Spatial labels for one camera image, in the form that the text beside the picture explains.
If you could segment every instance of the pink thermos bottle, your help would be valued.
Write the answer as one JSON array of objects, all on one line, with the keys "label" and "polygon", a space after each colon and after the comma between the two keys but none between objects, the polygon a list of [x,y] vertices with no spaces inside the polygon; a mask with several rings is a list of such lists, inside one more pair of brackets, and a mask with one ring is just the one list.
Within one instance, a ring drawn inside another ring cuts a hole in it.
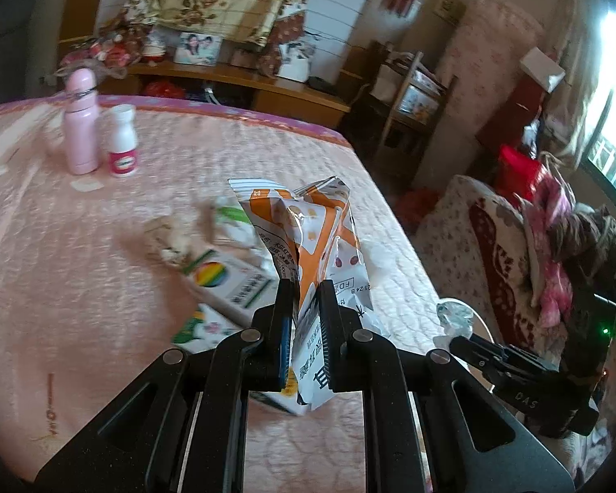
[{"label": "pink thermos bottle", "polygon": [[73,174],[87,174],[100,163],[96,128],[99,105],[94,73],[88,68],[73,72],[66,92],[69,102],[64,113],[64,147],[68,169]]}]

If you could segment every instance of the wooden shelf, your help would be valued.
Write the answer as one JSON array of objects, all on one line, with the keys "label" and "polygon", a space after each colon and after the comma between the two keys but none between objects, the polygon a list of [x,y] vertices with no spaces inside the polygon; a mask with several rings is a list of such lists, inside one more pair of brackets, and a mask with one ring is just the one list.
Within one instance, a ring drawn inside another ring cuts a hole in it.
[{"label": "wooden shelf", "polygon": [[243,87],[276,92],[285,97],[297,98],[297,100],[310,101],[330,109],[349,112],[349,106],[340,98],[332,97],[317,90],[313,90],[304,83],[285,78],[270,78],[258,74],[256,71],[246,68],[234,67],[226,64],[218,64],[214,67],[201,65],[181,65],[170,61],[162,61],[156,66],[145,63],[137,63],[128,67],[128,74],[185,77],[231,83]]}]

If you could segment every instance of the metal screw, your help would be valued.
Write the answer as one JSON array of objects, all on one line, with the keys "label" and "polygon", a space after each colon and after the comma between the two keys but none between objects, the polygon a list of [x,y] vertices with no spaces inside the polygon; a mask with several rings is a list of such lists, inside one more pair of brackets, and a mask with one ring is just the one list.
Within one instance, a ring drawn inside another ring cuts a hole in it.
[{"label": "metal screw", "polygon": [[260,339],[261,335],[255,328],[249,328],[248,330],[244,330],[240,334],[240,337],[242,341],[246,341],[247,343],[255,343],[258,339]]},{"label": "metal screw", "polygon": [[352,337],[359,343],[367,343],[372,340],[372,338],[374,337],[374,334],[370,332],[369,330],[358,329],[353,332]]},{"label": "metal screw", "polygon": [[449,360],[452,359],[452,356],[449,355],[449,352],[446,350],[442,350],[441,348],[436,348],[431,354],[429,354],[432,362],[440,365],[447,365]]},{"label": "metal screw", "polygon": [[162,360],[167,365],[179,364],[182,361],[182,358],[184,358],[184,354],[177,348],[167,350],[162,356]]}]

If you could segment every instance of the bed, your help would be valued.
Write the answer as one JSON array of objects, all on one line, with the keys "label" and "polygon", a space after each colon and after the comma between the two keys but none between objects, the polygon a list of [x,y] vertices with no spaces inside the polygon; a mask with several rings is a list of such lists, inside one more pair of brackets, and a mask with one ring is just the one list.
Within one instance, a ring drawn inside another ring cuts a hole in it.
[{"label": "bed", "polygon": [[[229,194],[229,177],[299,187],[340,176],[360,237],[384,235],[395,261],[372,290],[391,339],[423,354],[433,347],[435,290],[338,133],[184,100],[100,102],[137,106],[142,166],[128,179],[66,172],[61,100],[0,106],[0,455],[18,475],[33,479],[169,348],[195,301],[178,275],[145,258],[142,224],[171,213],[195,220],[202,202]],[[364,491],[363,450],[360,394],[303,417],[252,401],[245,488]]]}]

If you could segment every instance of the white bottle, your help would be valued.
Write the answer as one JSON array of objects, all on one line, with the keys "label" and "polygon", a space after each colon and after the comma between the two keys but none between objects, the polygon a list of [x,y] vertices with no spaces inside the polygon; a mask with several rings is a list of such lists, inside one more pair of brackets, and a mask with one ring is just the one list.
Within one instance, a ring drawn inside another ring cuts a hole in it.
[{"label": "white bottle", "polygon": [[117,178],[129,176],[137,168],[137,134],[133,127],[135,106],[122,104],[110,109],[112,133],[108,138],[107,152],[110,174]]}]

